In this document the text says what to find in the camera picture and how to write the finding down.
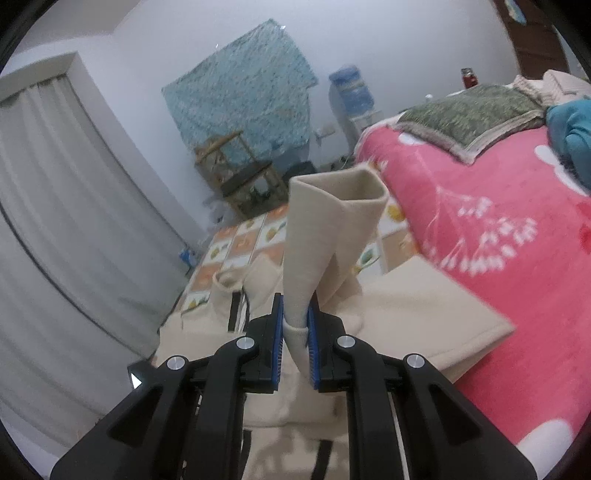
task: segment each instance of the pink blanket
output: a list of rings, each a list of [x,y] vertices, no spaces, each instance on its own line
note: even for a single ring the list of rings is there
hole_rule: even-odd
[[[374,161],[422,253],[516,332],[457,383],[514,443],[548,420],[574,434],[591,410],[591,199],[548,147],[512,135],[474,166],[388,127]]]

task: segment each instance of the blue object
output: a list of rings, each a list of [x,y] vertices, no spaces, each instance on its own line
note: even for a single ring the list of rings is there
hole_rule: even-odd
[[[308,355],[310,356],[310,382],[314,390],[320,387],[320,349],[316,335],[316,319],[312,307],[308,307]]]
[[[515,2],[515,0],[505,0],[505,5],[507,7],[507,11],[509,12],[509,16],[515,20],[517,23],[520,23],[523,26],[527,25],[527,19],[525,15],[519,8],[519,5]]]
[[[572,163],[584,187],[591,189],[591,100],[576,100],[548,109],[550,144],[561,161]]]
[[[283,295],[279,299],[277,323],[275,324],[275,338],[273,340],[273,357],[271,359],[271,381],[275,390],[279,390],[281,379],[281,357],[283,355]]]
[[[178,257],[183,263],[187,264],[188,267],[193,268],[197,266],[197,257],[195,256],[195,252],[189,248],[185,248],[185,250],[180,252]]]
[[[329,75],[339,92],[348,116],[363,115],[374,109],[374,97],[355,66],[343,67]]]
[[[162,89],[184,143],[193,150],[214,136],[244,130],[261,160],[310,139],[307,89],[318,80],[295,42],[268,20]],[[222,147],[235,166],[250,161],[237,141]]]

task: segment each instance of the pillow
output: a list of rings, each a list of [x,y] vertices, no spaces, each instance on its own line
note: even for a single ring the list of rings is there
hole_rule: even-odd
[[[394,129],[412,133],[472,165],[503,138],[543,123],[544,109],[533,98],[502,85],[477,85],[410,108]]]

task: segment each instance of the jar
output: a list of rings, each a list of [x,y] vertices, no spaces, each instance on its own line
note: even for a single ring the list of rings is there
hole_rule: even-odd
[[[462,80],[464,80],[464,87],[467,89],[478,85],[478,78],[472,69],[462,69]]]

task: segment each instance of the printed tile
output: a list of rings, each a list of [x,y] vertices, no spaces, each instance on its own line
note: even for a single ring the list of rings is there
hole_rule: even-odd
[[[378,233],[384,237],[405,228],[408,228],[406,216],[396,200],[390,198],[379,219]]]
[[[254,259],[258,255],[266,254],[277,265],[281,265],[283,263],[284,250],[285,250],[285,242],[282,242],[280,244],[271,245],[270,247],[266,247],[262,250],[255,250],[255,252],[252,254],[251,263],[254,261]]]
[[[213,242],[218,242],[220,240],[228,240],[234,238],[236,234],[236,230],[238,230],[238,226],[227,226],[222,228],[218,233],[213,236]]]
[[[371,281],[382,275],[382,267],[379,261],[380,254],[381,252],[376,242],[367,244],[363,249],[363,253],[361,253],[357,263],[353,267],[360,283],[367,283],[367,281]]]
[[[234,268],[242,268],[248,265],[248,261],[251,259],[250,253],[241,255],[240,257],[227,258],[223,263],[221,270],[232,270]]]
[[[207,253],[205,253],[205,255],[203,256],[201,265],[204,266],[212,263],[223,262],[228,256],[228,251],[230,250],[231,243],[231,239],[220,240],[219,242],[212,242],[212,244],[209,245]]]
[[[195,275],[191,291],[209,290],[212,286],[213,276],[222,267],[221,263],[214,263],[210,265],[202,265]]]
[[[285,242],[285,227],[287,227],[287,218],[263,226],[256,242],[256,249],[260,250],[261,248]]]
[[[234,237],[228,258],[250,254],[255,249],[256,238],[259,230],[237,235]]]
[[[191,309],[193,307],[197,307],[200,304],[207,303],[209,299],[209,290],[205,291],[192,291],[187,298],[183,302],[183,308],[181,309],[184,312],[187,309]]]
[[[403,264],[417,253],[413,236],[406,229],[382,238],[382,247],[388,271]]]
[[[271,210],[267,213],[267,217],[265,218],[265,225],[269,225],[270,223],[274,223],[277,220],[281,220],[287,216],[287,212],[289,211],[290,206],[288,203],[277,207],[275,210]]]
[[[251,218],[246,222],[242,222],[240,227],[238,227],[238,231],[236,232],[237,235],[243,235],[248,232],[252,232],[254,230],[260,230],[262,227],[262,223],[265,220],[265,214],[259,215],[258,217]]]

